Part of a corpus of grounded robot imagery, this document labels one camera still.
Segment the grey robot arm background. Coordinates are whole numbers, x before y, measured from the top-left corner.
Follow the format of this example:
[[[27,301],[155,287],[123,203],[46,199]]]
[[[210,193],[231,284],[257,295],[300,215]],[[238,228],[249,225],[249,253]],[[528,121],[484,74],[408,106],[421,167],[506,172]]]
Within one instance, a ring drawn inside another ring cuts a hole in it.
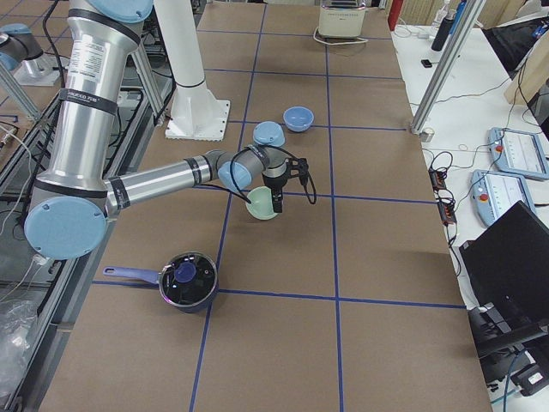
[[[6,70],[12,71],[23,61],[33,61],[43,54],[27,25],[10,23],[1,27],[1,64]]]

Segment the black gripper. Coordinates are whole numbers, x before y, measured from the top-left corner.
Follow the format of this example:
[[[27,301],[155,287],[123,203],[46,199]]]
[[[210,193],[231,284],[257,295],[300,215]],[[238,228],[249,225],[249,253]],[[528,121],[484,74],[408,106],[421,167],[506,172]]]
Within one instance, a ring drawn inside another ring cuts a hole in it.
[[[276,214],[283,212],[282,189],[287,183],[287,167],[267,168],[262,172],[263,183],[271,190],[271,203]]]

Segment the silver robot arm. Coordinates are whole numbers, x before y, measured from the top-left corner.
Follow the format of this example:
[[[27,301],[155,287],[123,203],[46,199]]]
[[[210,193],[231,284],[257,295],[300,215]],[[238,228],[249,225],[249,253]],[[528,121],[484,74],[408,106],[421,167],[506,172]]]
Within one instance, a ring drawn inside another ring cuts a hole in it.
[[[65,260],[93,251],[110,218],[130,205],[211,180],[239,191],[282,163],[282,130],[256,132],[238,154],[211,150],[168,166],[105,178],[109,135],[117,114],[127,57],[141,44],[142,26],[156,15],[176,83],[167,136],[219,141],[230,104],[208,89],[187,1],[73,1],[73,46],[52,155],[33,185],[24,233],[44,257]]]

